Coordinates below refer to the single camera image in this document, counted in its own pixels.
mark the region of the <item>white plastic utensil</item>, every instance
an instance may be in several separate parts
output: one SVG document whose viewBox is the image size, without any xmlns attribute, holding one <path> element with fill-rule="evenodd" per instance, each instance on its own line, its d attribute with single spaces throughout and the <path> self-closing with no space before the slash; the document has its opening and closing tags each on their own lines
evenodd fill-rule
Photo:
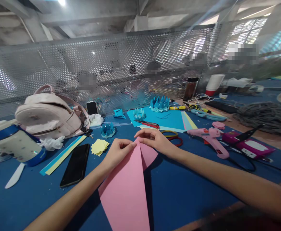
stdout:
<svg viewBox="0 0 281 231">
<path fill-rule="evenodd" d="M 18 182 L 18 180 L 23 172 L 24 167 L 25 167 L 25 164 L 20 163 L 20 165 L 18 166 L 16 171 L 13 173 L 13 175 L 10 178 L 10 180 L 8 181 L 8 183 L 6 184 L 5 189 L 11 188 Z"/>
</svg>

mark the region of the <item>pink backpack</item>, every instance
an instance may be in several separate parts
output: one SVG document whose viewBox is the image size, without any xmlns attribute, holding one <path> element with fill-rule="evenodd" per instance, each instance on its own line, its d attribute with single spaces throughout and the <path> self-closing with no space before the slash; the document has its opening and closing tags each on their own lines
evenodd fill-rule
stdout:
<svg viewBox="0 0 281 231">
<path fill-rule="evenodd" d="M 51 93 L 40 93 L 46 88 L 50 88 Z M 90 127 L 87 111 L 72 99 L 55 94 L 51 85 L 44 85 L 28 96 L 24 105 L 16 110 L 15 118 L 28 133 L 40 139 L 81 135 L 85 119 L 88 121 L 86 128 Z"/>
</svg>

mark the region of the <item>magenta glue gun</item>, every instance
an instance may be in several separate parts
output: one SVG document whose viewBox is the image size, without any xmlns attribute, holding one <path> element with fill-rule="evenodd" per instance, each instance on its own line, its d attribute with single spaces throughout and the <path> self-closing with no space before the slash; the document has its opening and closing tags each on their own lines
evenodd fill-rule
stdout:
<svg viewBox="0 0 281 231">
<path fill-rule="evenodd" d="M 216 150 L 217 156 L 219 158 L 227 159 L 229 157 L 229 152 L 216 139 L 217 137 L 220 137 L 220 132 L 216 128 L 210 128 L 209 130 L 207 130 L 205 128 L 191 129 L 191 130 L 188 130 L 187 133 L 192 136 L 195 135 L 195 136 L 202 137 L 207 143 L 212 145 L 212 147 Z"/>
</svg>

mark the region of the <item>water bottle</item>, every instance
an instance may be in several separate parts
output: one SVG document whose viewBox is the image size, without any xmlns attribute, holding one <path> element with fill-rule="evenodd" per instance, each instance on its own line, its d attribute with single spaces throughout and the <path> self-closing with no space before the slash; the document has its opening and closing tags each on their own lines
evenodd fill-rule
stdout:
<svg viewBox="0 0 281 231">
<path fill-rule="evenodd" d="M 46 156 L 39 140 L 9 121 L 0 121 L 0 150 L 12 154 L 19 162 L 29 167 L 39 164 Z"/>
</svg>

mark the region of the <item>gray yarn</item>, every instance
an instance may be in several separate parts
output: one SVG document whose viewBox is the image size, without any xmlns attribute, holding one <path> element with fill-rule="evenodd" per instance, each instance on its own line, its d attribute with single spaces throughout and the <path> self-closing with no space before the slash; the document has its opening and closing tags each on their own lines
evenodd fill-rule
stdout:
<svg viewBox="0 0 281 231">
<path fill-rule="evenodd" d="M 261 131 L 281 135 L 281 105 L 273 102 L 252 103 L 242 106 L 233 118 L 247 127 L 265 124 Z"/>
</svg>

